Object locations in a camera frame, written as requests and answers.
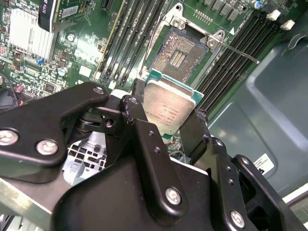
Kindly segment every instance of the aluminum heatsink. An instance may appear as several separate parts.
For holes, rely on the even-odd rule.
[[[57,35],[38,26],[38,17],[20,9],[11,10],[10,45],[34,59],[52,59]]]

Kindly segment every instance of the motherboard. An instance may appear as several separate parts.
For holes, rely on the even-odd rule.
[[[215,107],[307,9],[305,0],[1,0],[0,72],[32,99],[161,72]],[[10,88],[2,81],[4,88]]]

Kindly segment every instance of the black mechanical arm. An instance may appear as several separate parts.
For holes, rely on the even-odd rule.
[[[107,165],[72,187],[52,212],[51,230],[306,230],[253,163],[228,156],[193,112],[180,128],[185,154],[207,171],[170,160],[156,125],[133,95],[84,83],[0,115],[0,176],[44,184],[61,172],[67,145],[106,136]]]

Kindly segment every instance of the gray metal panel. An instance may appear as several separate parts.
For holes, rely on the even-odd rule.
[[[231,156],[253,162],[266,153],[265,174],[281,196],[308,182],[308,49],[275,47],[217,113],[209,127]],[[197,166],[202,166],[202,159]]]

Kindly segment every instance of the mounting screw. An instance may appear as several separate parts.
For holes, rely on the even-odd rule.
[[[231,218],[234,224],[239,227],[239,228],[244,228],[245,227],[245,222],[241,214],[239,214],[237,211],[232,211],[231,212]]]
[[[129,101],[131,101],[134,104],[138,104],[137,100],[133,97],[130,97]]]
[[[96,93],[100,94],[100,95],[103,95],[104,94],[104,91],[102,90],[102,88],[100,87],[95,87],[93,89],[93,91],[95,91]]]
[[[242,161],[244,162],[244,164],[249,164],[249,161],[245,157],[242,157]]]
[[[18,141],[18,135],[11,130],[0,130],[0,145],[11,145]]]
[[[37,144],[37,151],[42,155],[53,155],[58,151],[58,145],[53,141],[43,140]]]
[[[181,203],[181,196],[179,192],[173,188],[166,189],[166,198],[173,205],[179,205]]]
[[[220,140],[216,140],[216,143],[217,143],[219,146],[223,146],[223,143],[222,143]]]
[[[214,47],[215,46],[215,41],[214,40],[210,40],[208,42],[209,47]]]

